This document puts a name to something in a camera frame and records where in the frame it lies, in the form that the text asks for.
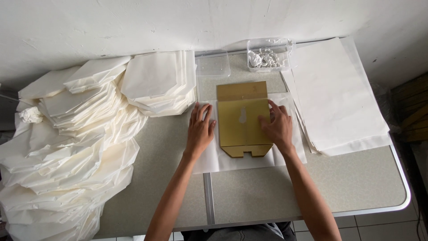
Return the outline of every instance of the white wall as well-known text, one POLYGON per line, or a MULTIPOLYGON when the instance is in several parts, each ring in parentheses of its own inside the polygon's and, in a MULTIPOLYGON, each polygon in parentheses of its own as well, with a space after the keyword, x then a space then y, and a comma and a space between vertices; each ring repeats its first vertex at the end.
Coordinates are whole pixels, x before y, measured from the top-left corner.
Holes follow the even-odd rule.
POLYGON ((392 87, 428 71, 427 0, 4 0, 0 83, 19 90, 93 58, 347 35, 371 81, 392 87))

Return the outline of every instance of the clear plastic container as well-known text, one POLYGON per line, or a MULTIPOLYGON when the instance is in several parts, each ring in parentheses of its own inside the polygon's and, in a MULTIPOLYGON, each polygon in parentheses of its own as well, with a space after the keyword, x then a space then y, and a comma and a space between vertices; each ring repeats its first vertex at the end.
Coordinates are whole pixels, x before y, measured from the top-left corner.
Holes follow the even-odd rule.
POLYGON ((251 39, 247 42, 247 67, 250 72, 286 71, 291 69, 292 39, 251 39))
POLYGON ((226 50, 195 51, 196 76, 227 77, 230 75, 226 50))

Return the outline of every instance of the person's left hand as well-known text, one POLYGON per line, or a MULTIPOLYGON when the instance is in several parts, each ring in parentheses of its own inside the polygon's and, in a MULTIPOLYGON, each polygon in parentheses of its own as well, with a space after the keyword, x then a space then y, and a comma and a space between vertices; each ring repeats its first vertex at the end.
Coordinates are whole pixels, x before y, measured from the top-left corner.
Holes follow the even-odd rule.
POLYGON ((199 110, 197 102, 192 110, 190 117, 189 129, 187 130, 187 145, 183 155, 188 156, 191 160, 197 160, 202 152, 207 148, 208 144, 214 138, 214 127, 216 121, 209 123, 213 106, 205 104, 199 110))

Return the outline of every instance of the hand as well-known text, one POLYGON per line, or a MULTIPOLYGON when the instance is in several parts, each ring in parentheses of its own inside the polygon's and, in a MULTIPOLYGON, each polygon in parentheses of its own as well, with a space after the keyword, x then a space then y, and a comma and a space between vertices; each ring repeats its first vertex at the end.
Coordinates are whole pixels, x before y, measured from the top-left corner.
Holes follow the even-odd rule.
POLYGON ((190 117, 189 129, 187 130, 187 145, 183 156, 187 155, 191 160, 196 161, 214 138, 216 121, 209 123, 212 109, 212 105, 205 104, 199 110, 199 103, 196 103, 190 117))
POLYGON ((293 133, 291 116, 287 114, 285 106, 277 106, 272 100, 268 100, 268 102, 272 106, 270 109, 271 123, 268 123, 264 116, 259 115, 262 130, 280 151, 291 151, 294 149, 291 142, 293 133))

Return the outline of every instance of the speckled table surface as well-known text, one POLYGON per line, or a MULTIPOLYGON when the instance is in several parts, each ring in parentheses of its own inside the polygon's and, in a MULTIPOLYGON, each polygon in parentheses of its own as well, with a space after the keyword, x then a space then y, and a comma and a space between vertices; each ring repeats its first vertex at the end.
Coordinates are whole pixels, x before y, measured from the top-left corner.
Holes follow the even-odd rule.
MULTIPOLYGON (((199 78, 199 100, 216 99, 218 84, 267 81, 286 92, 279 72, 250 73, 246 55, 229 56, 227 78, 199 78)), ((140 151, 131 184, 107 201, 96 238, 145 234, 186 144, 186 115, 149 118, 135 137, 140 151)), ((404 207, 408 187, 390 146, 326 157, 312 154, 306 168, 337 216, 404 207)), ((192 175, 175 231, 300 219, 286 166, 211 173, 215 224, 207 221, 204 177, 192 175)))

